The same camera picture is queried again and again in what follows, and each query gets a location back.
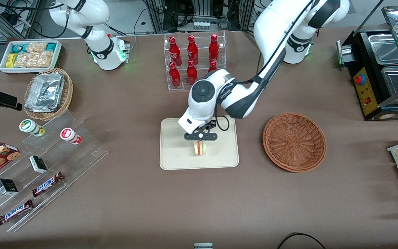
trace wicker basket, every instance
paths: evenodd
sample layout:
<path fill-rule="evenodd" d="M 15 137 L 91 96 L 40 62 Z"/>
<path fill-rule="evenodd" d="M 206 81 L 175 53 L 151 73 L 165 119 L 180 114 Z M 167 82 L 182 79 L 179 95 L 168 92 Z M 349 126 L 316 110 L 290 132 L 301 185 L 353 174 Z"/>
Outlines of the wicker basket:
<path fill-rule="evenodd" d="M 325 158 L 322 130 L 313 120 L 298 113 L 286 112 L 270 119 L 262 140 L 268 157 L 291 172 L 313 170 Z"/>
<path fill-rule="evenodd" d="M 39 74 L 51 74 L 51 73 L 60 73 L 65 76 L 65 83 L 64 83 L 64 89 L 62 90 L 62 98 L 61 98 L 60 108 L 58 109 L 57 112 L 30 112 L 24 108 L 24 111 L 27 113 L 27 115 L 30 118 L 39 119 L 39 120 L 43 120 L 43 121 L 49 121 L 52 118 L 59 115 L 61 112 L 68 109 L 68 106 L 70 105 L 70 102 L 72 101 L 72 94 L 73 94 L 72 79 L 70 79 L 70 77 L 64 70 L 59 69 L 59 68 L 54 68 L 51 70 L 43 71 Z M 24 94 L 24 101 L 27 101 L 27 97 L 29 96 L 30 87 L 32 86 L 33 79 L 30 81 L 30 84 L 27 87 L 27 91 Z"/>

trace brown table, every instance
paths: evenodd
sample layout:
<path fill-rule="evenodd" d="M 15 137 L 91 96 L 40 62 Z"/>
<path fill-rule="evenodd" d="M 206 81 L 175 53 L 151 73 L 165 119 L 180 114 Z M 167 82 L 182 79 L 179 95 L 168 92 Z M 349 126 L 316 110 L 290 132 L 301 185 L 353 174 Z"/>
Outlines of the brown table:
<path fill-rule="evenodd" d="M 350 76 L 336 67 L 335 41 L 350 32 L 321 30 L 305 61 L 281 66 L 236 122 L 237 167 L 174 171 L 159 167 L 160 123 L 183 114 L 188 93 L 167 90 L 163 36 L 139 37 L 114 71 L 98 68 L 82 39 L 62 40 L 70 109 L 111 153 L 18 232 L 0 227 L 0 248 L 276 248 L 291 232 L 327 248 L 398 248 L 398 171 L 386 151 L 398 144 L 398 121 L 363 121 Z M 228 71 L 249 79 L 258 49 L 242 32 L 226 34 Z M 30 79 L 1 73 L 0 90 L 23 99 Z M 322 128 L 328 151 L 316 170 L 289 173 L 266 156 L 262 130 L 281 112 Z M 26 117 L 0 108 L 0 141 L 20 143 Z"/>

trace red bottle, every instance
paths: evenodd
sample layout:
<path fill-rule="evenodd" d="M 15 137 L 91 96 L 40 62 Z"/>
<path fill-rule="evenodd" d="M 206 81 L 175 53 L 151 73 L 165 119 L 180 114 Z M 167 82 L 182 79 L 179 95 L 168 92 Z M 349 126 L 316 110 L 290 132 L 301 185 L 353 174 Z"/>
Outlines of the red bottle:
<path fill-rule="evenodd" d="M 218 44 L 218 35 L 213 34 L 211 35 L 211 42 L 210 46 L 208 47 L 208 60 L 210 63 L 212 61 L 218 61 L 219 60 L 219 44 Z"/>
<path fill-rule="evenodd" d="M 199 62 L 199 52 L 198 52 L 198 46 L 196 45 L 195 42 L 194 35 L 188 35 L 187 52 L 188 52 L 188 59 L 192 60 L 193 63 L 197 65 Z"/>
<path fill-rule="evenodd" d="M 194 85 L 196 79 L 198 78 L 198 71 L 196 70 L 192 60 L 188 61 L 187 76 L 188 76 L 188 83 L 190 85 Z"/>
<path fill-rule="evenodd" d="M 170 39 L 170 57 L 177 66 L 182 65 L 182 59 L 180 58 L 180 49 L 179 46 L 176 44 L 176 39 L 171 36 Z"/>
<path fill-rule="evenodd" d="M 208 72 L 210 73 L 213 70 L 217 70 L 218 68 L 216 68 L 216 61 L 212 61 L 210 62 L 210 68 L 208 69 Z"/>
<path fill-rule="evenodd" d="M 170 80 L 171 80 L 171 82 L 173 84 L 173 87 L 174 88 L 178 88 L 178 87 L 180 87 L 179 71 L 176 68 L 176 65 L 174 64 L 174 62 L 170 62 L 169 66 L 170 66 L 170 71 L 169 71 Z"/>

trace beige tray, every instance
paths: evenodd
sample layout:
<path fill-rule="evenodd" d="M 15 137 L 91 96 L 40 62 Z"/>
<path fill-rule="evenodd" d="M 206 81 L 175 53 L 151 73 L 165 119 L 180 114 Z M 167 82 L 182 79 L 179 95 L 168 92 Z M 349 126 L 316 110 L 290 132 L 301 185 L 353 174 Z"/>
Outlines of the beige tray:
<path fill-rule="evenodd" d="M 239 164 L 237 150 L 236 123 L 228 117 L 229 129 L 223 132 L 219 127 L 212 132 L 218 134 L 215 141 L 206 141 L 205 155 L 196 156 L 193 141 L 183 138 L 185 131 L 179 126 L 179 118 L 167 118 L 161 122 L 161 148 L 159 165 L 164 170 L 201 169 L 235 167 Z M 219 124 L 226 128 L 225 118 L 218 118 Z"/>

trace small white box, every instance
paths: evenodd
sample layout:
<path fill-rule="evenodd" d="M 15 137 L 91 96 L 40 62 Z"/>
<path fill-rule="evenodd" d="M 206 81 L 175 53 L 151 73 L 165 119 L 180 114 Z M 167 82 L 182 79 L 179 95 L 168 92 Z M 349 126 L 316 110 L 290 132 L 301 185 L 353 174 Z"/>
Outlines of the small white box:
<path fill-rule="evenodd" d="M 49 67 L 36 67 L 36 68 L 8 68 L 8 67 L 6 67 L 7 57 L 9 54 L 11 54 L 13 46 L 15 44 L 19 44 L 21 42 L 56 44 L 55 50 L 53 52 L 52 62 L 50 63 L 50 66 Z M 58 58 L 59 58 L 61 47 L 62 47 L 61 43 L 56 40 L 31 40 L 31 41 L 15 41 L 15 42 L 11 41 L 7 44 L 6 51 L 4 52 L 4 56 L 1 60 L 0 71 L 3 73 L 6 73 L 6 74 L 28 74 L 28 73 L 38 73 L 38 72 L 46 71 L 49 69 L 54 69 L 56 66 L 56 63 L 58 61 Z"/>

